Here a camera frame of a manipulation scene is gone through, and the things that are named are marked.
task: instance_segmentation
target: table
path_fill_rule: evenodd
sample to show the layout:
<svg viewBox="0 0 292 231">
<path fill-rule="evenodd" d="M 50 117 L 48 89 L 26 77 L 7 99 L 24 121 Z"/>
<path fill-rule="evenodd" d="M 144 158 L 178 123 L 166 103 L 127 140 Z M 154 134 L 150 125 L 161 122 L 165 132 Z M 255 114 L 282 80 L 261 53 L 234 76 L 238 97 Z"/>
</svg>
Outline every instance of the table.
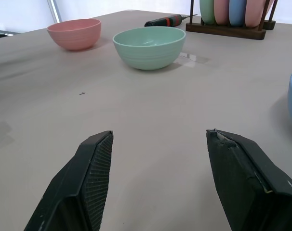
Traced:
<svg viewBox="0 0 292 231">
<path fill-rule="evenodd" d="M 102 36 L 84 52 L 61 50 L 45 29 L 0 39 L 0 230 L 23 230 L 78 145 L 109 129 L 102 231 L 229 231 L 206 129 L 256 141 L 292 178 L 292 25 L 263 41 L 187 32 L 195 66 L 127 67 L 112 37 L 166 15 L 100 16 Z"/>
</svg>

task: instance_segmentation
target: screwdriver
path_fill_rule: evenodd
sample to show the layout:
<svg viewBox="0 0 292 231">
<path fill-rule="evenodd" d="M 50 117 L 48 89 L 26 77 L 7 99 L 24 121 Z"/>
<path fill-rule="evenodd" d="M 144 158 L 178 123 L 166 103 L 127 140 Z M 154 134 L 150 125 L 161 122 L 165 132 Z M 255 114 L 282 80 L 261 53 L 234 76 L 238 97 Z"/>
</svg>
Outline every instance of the screwdriver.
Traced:
<svg viewBox="0 0 292 231">
<path fill-rule="evenodd" d="M 171 15 L 165 18 L 159 18 L 145 23 L 145 26 L 178 26 L 182 21 L 190 16 L 181 16 L 180 14 Z"/>
</svg>

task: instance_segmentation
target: white wall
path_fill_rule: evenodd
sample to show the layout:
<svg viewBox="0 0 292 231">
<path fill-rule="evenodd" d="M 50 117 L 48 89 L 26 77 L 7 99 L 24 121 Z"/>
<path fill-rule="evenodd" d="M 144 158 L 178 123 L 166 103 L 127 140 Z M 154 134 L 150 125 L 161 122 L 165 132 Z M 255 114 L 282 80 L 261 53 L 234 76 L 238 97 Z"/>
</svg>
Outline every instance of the white wall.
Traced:
<svg viewBox="0 0 292 231">
<path fill-rule="evenodd" d="M 190 0 L 55 0 L 63 21 L 96 17 L 127 9 L 189 14 Z M 195 13 L 200 15 L 199 0 Z M 278 0 L 274 20 L 292 24 L 292 0 Z"/>
<path fill-rule="evenodd" d="M 0 0 L 0 29 L 26 32 L 54 24 L 47 0 Z"/>
</svg>

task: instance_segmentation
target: pink plate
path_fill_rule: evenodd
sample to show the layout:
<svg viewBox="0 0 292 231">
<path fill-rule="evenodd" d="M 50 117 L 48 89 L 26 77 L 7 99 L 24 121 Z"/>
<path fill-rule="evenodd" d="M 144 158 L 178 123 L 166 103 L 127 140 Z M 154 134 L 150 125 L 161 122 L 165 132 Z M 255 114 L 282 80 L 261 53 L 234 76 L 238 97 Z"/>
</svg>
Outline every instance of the pink plate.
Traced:
<svg viewBox="0 0 292 231">
<path fill-rule="evenodd" d="M 58 46 L 79 51 L 92 47 L 98 41 L 101 22 L 97 19 L 78 19 L 51 25 L 47 30 Z"/>
<path fill-rule="evenodd" d="M 260 24 L 266 0 L 247 0 L 246 26 L 256 27 Z M 267 12 L 274 0 L 270 0 Z"/>
<path fill-rule="evenodd" d="M 227 25 L 228 5 L 229 0 L 214 0 L 214 18 L 217 24 Z"/>
</svg>

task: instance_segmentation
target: wooden dowel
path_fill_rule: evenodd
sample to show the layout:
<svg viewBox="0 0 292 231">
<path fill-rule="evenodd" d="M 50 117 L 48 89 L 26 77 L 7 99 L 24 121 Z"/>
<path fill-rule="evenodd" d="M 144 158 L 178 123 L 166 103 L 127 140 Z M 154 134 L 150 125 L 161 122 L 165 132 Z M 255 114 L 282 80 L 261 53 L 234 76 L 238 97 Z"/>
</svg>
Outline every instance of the wooden dowel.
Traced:
<svg viewBox="0 0 292 231">
<path fill-rule="evenodd" d="M 270 13 L 270 17 L 269 17 L 269 22 L 272 21 L 273 15 L 274 15 L 276 7 L 277 7 L 277 3 L 278 3 L 278 0 L 275 0 L 274 3 L 273 3 L 272 9 L 271 9 L 271 13 Z"/>
<path fill-rule="evenodd" d="M 265 2 L 265 6 L 264 6 L 264 10 L 263 10 L 261 21 L 260 21 L 260 25 L 258 26 L 258 30 L 262 30 L 263 29 L 264 21 L 265 21 L 267 10 L 268 10 L 268 6 L 269 6 L 269 2 L 270 2 L 270 0 L 266 0 L 266 2 Z"/>
<path fill-rule="evenodd" d="M 190 9 L 190 24 L 193 23 L 193 6 L 194 6 L 194 0 L 191 0 L 191 9 Z"/>
</svg>

